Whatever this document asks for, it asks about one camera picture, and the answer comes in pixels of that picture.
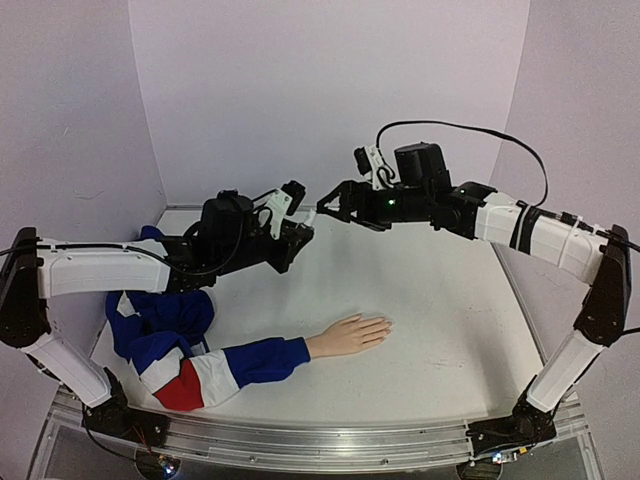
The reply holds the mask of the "white nail polish cap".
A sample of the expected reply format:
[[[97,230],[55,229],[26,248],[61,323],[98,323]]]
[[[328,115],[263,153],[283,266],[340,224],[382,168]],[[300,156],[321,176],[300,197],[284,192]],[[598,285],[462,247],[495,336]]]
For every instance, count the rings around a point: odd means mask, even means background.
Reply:
[[[312,228],[315,222],[315,218],[316,218],[316,212],[314,210],[309,211],[303,224],[308,228]]]

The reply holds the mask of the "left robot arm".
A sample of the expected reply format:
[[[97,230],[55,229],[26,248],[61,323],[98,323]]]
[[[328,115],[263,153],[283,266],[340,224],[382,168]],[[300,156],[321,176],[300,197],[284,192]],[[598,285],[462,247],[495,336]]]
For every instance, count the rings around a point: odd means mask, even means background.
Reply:
[[[131,433],[133,411],[116,399],[120,385],[79,352],[49,320],[48,299],[67,294],[145,291],[176,294],[215,285],[218,277],[269,264],[288,271],[312,240],[315,211],[299,210],[303,188],[290,182],[257,200],[222,191],[181,236],[125,243],[77,243],[21,229],[1,268],[1,341],[22,351],[67,386],[116,437]]]

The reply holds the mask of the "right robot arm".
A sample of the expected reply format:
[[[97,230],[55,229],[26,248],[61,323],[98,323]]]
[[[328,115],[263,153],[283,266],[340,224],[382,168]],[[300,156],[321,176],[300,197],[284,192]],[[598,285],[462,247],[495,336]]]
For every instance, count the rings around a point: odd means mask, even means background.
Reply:
[[[476,182],[455,186],[435,143],[394,152],[399,181],[376,146],[355,150],[363,181],[341,182],[318,201],[318,213],[383,232],[426,222],[470,240],[508,247],[545,261],[588,285],[571,332],[522,392],[508,416],[477,421],[466,432],[476,454],[534,446],[556,435],[565,394],[602,351],[626,335],[632,292],[627,231],[602,230],[579,216],[553,213]]]

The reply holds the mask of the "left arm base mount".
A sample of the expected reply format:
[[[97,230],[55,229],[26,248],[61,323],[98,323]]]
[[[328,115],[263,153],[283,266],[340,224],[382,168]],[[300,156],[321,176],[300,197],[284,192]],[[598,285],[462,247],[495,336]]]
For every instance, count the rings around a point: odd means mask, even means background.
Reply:
[[[123,391],[95,407],[84,405],[82,426],[91,433],[146,444],[165,445],[170,419],[166,415],[133,408]]]

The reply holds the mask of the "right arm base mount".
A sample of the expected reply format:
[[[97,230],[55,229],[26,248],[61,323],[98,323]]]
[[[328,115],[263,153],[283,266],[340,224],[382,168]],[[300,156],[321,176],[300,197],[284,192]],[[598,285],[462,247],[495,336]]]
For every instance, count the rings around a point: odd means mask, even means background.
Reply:
[[[551,410],[534,407],[522,393],[511,414],[472,422],[465,435],[471,440],[475,459],[507,450],[530,448],[556,437],[554,418],[559,403]]]

